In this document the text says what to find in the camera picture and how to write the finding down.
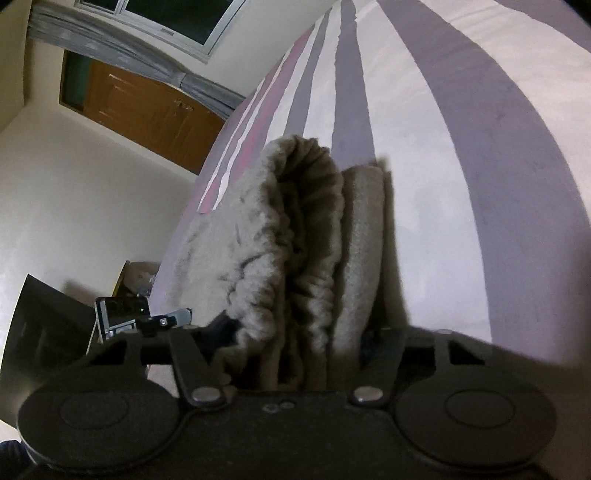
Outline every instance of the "screw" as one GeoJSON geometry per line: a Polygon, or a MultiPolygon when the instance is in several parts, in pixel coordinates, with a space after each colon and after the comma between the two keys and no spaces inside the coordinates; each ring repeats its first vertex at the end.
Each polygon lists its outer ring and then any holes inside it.
{"type": "Polygon", "coordinates": [[[192,396],[199,403],[213,403],[222,398],[222,393],[215,387],[199,387],[193,390],[192,396]]]}
{"type": "Polygon", "coordinates": [[[265,405],[263,405],[262,410],[265,413],[277,413],[280,410],[280,408],[279,405],[277,405],[276,403],[266,403],[265,405]]]}
{"type": "Polygon", "coordinates": [[[353,391],[353,396],[359,403],[366,403],[380,400],[384,396],[384,392],[382,392],[379,388],[366,385],[364,387],[355,388],[353,391]]]}

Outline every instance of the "folded towel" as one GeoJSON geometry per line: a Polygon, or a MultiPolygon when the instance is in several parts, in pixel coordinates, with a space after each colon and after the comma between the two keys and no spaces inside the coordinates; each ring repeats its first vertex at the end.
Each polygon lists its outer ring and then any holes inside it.
{"type": "MultiPolygon", "coordinates": [[[[270,142],[217,208],[189,227],[165,307],[192,308],[199,326],[224,310],[240,321],[237,344],[213,358],[221,378],[263,390],[323,390],[329,369],[339,385],[355,374],[379,278],[384,185],[378,167],[345,177],[346,262],[336,278],[338,294],[349,300],[335,302],[333,280],[342,253],[343,174],[316,140],[270,142]]],[[[149,378],[166,385],[170,376],[160,368],[149,378]]]]}

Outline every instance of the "striped bed sheet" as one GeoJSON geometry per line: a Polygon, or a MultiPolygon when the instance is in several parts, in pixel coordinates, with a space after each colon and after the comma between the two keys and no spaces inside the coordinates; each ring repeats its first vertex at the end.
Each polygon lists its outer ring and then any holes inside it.
{"type": "Polygon", "coordinates": [[[191,219],[216,208],[269,140],[300,134],[341,169],[377,161],[388,173],[390,318],[586,363],[590,112],[591,30],[559,0],[336,2],[224,126],[152,310],[191,219]]]}

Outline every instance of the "door handle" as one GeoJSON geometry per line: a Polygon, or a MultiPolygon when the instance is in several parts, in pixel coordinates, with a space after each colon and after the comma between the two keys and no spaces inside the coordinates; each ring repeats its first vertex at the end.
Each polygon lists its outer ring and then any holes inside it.
{"type": "Polygon", "coordinates": [[[193,107],[191,105],[187,105],[182,100],[176,99],[176,100],[173,100],[173,103],[179,108],[182,107],[185,110],[188,110],[189,112],[193,111],[193,107]]]}

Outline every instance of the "round suction pad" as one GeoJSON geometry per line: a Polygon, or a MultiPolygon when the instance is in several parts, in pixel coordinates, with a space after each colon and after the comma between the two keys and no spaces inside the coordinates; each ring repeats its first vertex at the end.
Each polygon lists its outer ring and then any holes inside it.
{"type": "Polygon", "coordinates": [[[17,426],[36,462],[85,472],[123,468],[171,436],[176,400],[144,378],[109,370],[68,372],[24,402],[17,426]]]}
{"type": "Polygon", "coordinates": [[[412,385],[394,419],[430,459],[468,470],[522,466],[556,428],[554,407],[538,390],[480,366],[449,368],[412,385]]]}

